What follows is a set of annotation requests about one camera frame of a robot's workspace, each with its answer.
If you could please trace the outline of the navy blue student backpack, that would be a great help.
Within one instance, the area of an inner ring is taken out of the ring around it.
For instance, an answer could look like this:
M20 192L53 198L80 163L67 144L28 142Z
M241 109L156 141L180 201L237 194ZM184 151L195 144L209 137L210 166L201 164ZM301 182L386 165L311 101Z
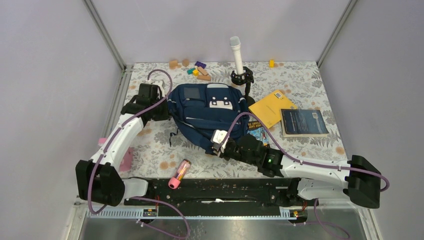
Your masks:
M167 107L180 133L192 144L213 155L213 133L228 131L238 140L247 134L250 117L242 92L224 83L185 83L167 97Z

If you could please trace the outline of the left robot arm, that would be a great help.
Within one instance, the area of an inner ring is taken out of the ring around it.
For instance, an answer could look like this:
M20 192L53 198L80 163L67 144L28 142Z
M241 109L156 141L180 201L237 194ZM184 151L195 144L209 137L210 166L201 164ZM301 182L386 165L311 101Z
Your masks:
M116 126L100 149L76 167L78 195L82 200L116 207L136 197L144 206L152 204L155 192L140 177L122 179L120 166L134 138L148 121L168 120L166 98L158 85L142 83L138 94L125 104Z

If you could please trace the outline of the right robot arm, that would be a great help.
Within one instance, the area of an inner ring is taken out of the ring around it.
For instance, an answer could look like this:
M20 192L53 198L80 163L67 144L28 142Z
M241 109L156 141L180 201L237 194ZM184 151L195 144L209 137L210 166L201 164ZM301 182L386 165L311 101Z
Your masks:
M257 168L264 176L293 179L286 192L293 206L305 200L346 199L369 209L380 207L381 172L366 158L353 155L350 160L325 162L320 159L289 157L247 134L238 141L223 136L211 139L215 154Z

